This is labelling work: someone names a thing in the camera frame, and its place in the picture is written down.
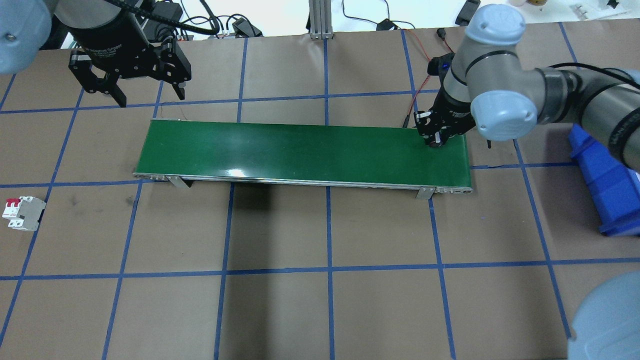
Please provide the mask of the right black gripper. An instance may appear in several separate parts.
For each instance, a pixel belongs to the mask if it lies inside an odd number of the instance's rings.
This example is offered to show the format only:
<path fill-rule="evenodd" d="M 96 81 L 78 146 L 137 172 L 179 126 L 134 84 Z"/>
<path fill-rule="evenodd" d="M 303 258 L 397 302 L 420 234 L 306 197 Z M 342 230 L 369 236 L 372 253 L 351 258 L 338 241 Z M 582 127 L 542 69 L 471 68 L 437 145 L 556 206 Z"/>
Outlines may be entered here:
<path fill-rule="evenodd" d="M 414 112 L 414 125 L 427 146 L 443 146 L 448 139 L 464 135 L 476 126 L 471 103 L 437 97 L 427 111 Z"/>

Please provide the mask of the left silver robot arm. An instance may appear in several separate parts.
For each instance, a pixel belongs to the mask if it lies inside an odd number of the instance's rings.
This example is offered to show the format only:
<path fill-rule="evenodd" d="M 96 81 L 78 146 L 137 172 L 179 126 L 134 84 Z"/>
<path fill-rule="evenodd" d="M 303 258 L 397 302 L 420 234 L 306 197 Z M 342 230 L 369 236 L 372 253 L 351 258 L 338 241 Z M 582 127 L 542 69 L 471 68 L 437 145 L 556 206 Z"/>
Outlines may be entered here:
<path fill-rule="evenodd" d="M 155 7 L 151 0 L 3 0 L 1 73 L 28 68 L 58 21 L 78 44 L 68 68 L 85 92 L 125 107 L 118 81 L 149 77 L 170 84 L 185 100 L 192 68 L 174 35 L 182 24 Z"/>

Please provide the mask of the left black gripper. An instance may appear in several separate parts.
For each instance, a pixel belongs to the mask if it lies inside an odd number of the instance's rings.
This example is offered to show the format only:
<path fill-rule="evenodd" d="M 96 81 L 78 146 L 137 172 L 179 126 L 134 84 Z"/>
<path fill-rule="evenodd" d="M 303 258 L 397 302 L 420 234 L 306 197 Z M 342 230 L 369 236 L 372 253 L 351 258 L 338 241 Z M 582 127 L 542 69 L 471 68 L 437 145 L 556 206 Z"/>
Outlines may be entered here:
<path fill-rule="evenodd" d="M 169 30 L 160 30 L 160 43 L 150 43 L 138 25 L 71 28 L 80 54 L 105 72 L 101 78 L 91 68 L 83 70 L 82 87 L 90 94 L 110 96 L 121 108 L 127 97 L 118 86 L 119 78 L 148 76 L 169 82 L 179 100 L 186 98 L 186 82 L 192 79 L 192 66 Z"/>

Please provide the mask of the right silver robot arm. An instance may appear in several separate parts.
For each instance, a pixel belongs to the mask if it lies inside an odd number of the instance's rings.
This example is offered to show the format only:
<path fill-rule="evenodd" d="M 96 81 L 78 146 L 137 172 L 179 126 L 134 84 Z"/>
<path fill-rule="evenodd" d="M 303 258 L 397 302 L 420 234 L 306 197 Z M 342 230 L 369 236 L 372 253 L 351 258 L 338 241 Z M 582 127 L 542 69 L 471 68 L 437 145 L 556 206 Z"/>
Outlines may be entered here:
<path fill-rule="evenodd" d="M 414 115 L 430 147 L 477 128 L 490 142 L 512 141 L 538 125 L 576 123 L 627 168 L 640 168 L 639 71 L 559 63 L 522 68 L 523 16 L 503 4 L 480 7 L 457 52 L 434 58 L 440 87 Z"/>

